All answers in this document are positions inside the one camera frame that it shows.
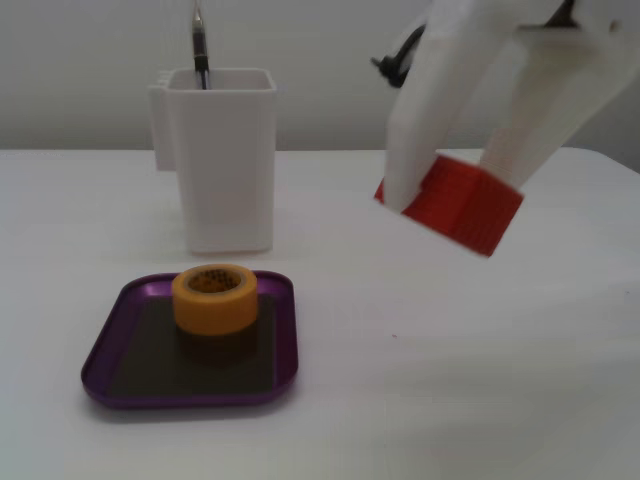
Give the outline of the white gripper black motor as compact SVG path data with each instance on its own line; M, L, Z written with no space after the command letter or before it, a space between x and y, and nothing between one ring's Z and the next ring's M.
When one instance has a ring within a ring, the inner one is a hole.
M637 1L435 1L387 125L386 206L402 211L504 43L526 52L482 168L526 181L639 75Z

